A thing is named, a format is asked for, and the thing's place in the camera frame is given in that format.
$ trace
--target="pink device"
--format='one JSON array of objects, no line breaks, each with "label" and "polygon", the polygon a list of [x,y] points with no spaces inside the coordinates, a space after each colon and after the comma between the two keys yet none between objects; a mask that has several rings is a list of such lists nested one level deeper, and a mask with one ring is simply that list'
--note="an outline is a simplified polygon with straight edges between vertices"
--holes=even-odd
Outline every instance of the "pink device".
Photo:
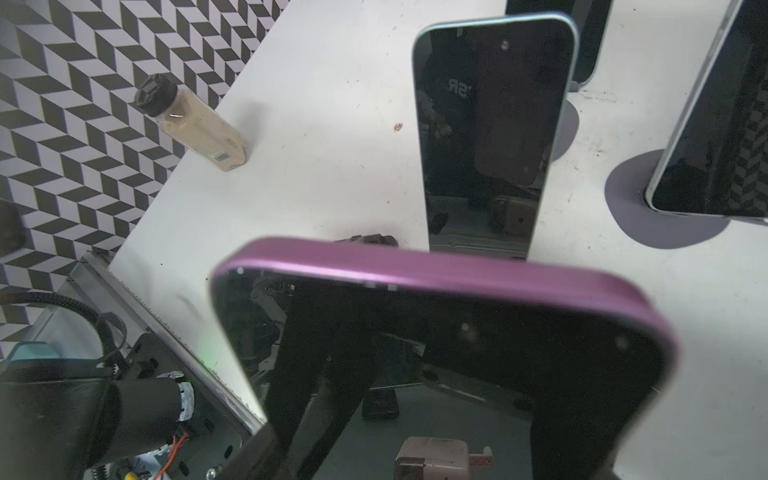
[{"label": "pink device", "polygon": [[[240,332],[230,319],[255,308],[248,294],[265,279],[295,289],[265,407],[297,478],[311,478],[369,388],[368,351],[380,335],[423,347],[424,383],[458,391],[458,379],[496,409],[529,400],[536,480],[587,479],[610,467],[677,361],[669,323],[606,273],[266,238],[214,273],[214,306],[232,340]],[[330,390],[308,408],[318,384]]]}]

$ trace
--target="red wire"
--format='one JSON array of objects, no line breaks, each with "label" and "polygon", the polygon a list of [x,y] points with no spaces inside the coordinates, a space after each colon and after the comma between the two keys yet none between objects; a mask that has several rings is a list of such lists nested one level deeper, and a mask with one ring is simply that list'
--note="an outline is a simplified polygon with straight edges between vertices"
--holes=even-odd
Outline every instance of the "red wire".
[{"label": "red wire", "polygon": [[190,434],[185,433],[183,437],[179,439],[179,442],[176,443],[176,437],[174,436],[174,444],[170,446],[170,454],[168,454],[168,462],[165,464],[163,468],[157,473],[157,475],[154,476],[152,480],[157,480],[160,478],[166,470],[168,470],[168,467],[170,467],[170,464],[174,462],[174,458],[176,458],[176,453],[179,451],[179,447],[181,447],[181,444],[184,443],[184,440],[187,439],[187,437],[190,436]]}]

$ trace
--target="spice bottle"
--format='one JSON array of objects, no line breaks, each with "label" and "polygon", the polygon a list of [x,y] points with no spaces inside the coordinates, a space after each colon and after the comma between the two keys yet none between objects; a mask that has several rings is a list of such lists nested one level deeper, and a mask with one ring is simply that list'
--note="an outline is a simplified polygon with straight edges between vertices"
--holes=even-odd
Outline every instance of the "spice bottle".
[{"label": "spice bottle", "polygon": [[194,93],[162,74],[150,75],[136,91],[136,106],[156,117],[160,128],[221,170],[246,161],[243,135]]}]

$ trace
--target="patterned wallpaper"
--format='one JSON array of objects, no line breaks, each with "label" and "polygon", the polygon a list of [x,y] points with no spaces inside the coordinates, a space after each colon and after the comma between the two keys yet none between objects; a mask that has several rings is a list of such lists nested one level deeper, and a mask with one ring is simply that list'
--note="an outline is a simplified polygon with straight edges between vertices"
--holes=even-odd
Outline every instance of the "patterned wallpaper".
[{"label": "patterned wallpaper", "polygon": [[[184,147],[131,105],[168,73],[216,107],[288,0],[0,0],[0,197],[28,228],[0,292],[56,290],[114,252]],[[0,359],[40,309],[3,306]]]}]

